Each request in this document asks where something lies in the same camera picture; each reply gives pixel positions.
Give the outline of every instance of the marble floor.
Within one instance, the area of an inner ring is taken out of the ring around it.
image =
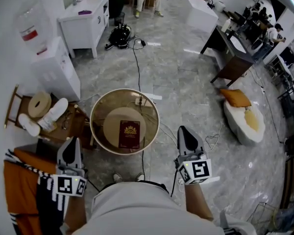
[[[268,102],[252,76],[257,83],[264,85],[279,139],[283,141],[287,130],[277,100],[279,93],[271,84],[270,75],[262,64],[250,68],[245,77],[238,79],[230,87],[241,89],[251,101],[259,105],[266,124],[264,139],[258,146],[241,145],[229,129],[223,114],[223,97],[219,88],[225,87],[227,82],[217,79],[211,84],[210,80],[218,69],[216,60],[209,49],[205,55],[198,54],[209,35],[183,23],[180,13],[183,2],[162,0],[163,18],[155,16],[152,10],[145,9],[141,17],[136,19],[129,6],[123,9],[125,23],[132,27],[137,37],[146,42],[161,44],[147,45],[136,51],[142,92],[162,96],[163,99],[155,100],[155,103],[161,121],[174,132],[177,132],[180,125],[187,125],[205,140],[206,136],[217,134],[222,125],[218,144],[209,153],[213,176],[220,176],[220,180],[203,185],[202,190],[216,223],[223,209],[234,217],[247,220],[259,202],[279,206],[285,162],[283,145],[279,143]],[[97,48],[97,59],[92,58],[91,50],[76,51],[73,65],[81,81],[82,99],[118,88],[138,89],[138,69],[133,50],[116,47],[109,51],[104,50],[112,29],[110,26],[103,33]],[[87,114],[96,100],[95,96],[81,103]],[[177,153],[171,139],[159,130],[155,142],[144,154],[147,180],[163,183],[171,191],[175,172],[173,160]],[[114,171],[126,181],[133,180],[142,172],[142,154],[122,157],[104,150],[85,151],[85,164],[89,169],[90,179],[101,189],[112,182]],[[177,204],[185,207],[185,194],[182,188],[180,190],[175,185],[173,198]],[[91,199],[96,193],[88,185],[88,216]]]

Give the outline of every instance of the black and white striped fabric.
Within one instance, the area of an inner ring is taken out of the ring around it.
[[[234,228],[224,228],[224,235],[241,235],[239,231]]]
[[[21,161],[14,152],[8,150],[5,160],[17,164],[39,175],[37,181],[36,204],[39,212],[40,225],[43,234],[61,234],[59,228],[63,223],[69,205],[69,196],[59,195],[53,186],[53,175],[38,170]],[[10,213],[14,229],[21,234],[16,217],[17,213]]]

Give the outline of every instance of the red book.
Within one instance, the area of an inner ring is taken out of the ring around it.
[[[139,121],[120,121],[119,148],[139,148],[140,124]]]

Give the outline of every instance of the computer monitor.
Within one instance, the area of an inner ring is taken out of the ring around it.
[[[286,65],[290,65],[294,63],[294,53],[291,51],[289,47],[286,47],[284,51],[280,54]]]

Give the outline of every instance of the round wooden table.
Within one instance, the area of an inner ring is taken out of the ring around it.
[[[157,136],[159,123],[154,103],[132,89],[118,89],[103,95],[93,106],[90,117],[97,143],[118,155],[136,154],[150,146]]]

